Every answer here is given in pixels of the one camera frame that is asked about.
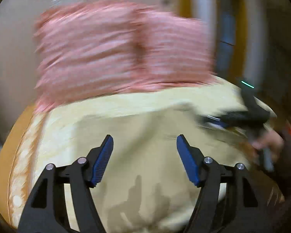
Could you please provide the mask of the person's right hand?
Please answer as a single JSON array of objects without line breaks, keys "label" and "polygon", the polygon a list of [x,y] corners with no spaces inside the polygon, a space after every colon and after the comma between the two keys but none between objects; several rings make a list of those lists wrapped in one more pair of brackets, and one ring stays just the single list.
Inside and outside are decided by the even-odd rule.
[{"label": "person's right hand", "polygon": [[247,141],[241,143],[243,153],[246,155],[246,158],[253,163],[258,163],[258,151],[266,147],[270,149],[272,161],[275,163],[284,147],[284,140],[276,131],[270,129],[269,131],[265,131],[262,136],[251,143]]}]

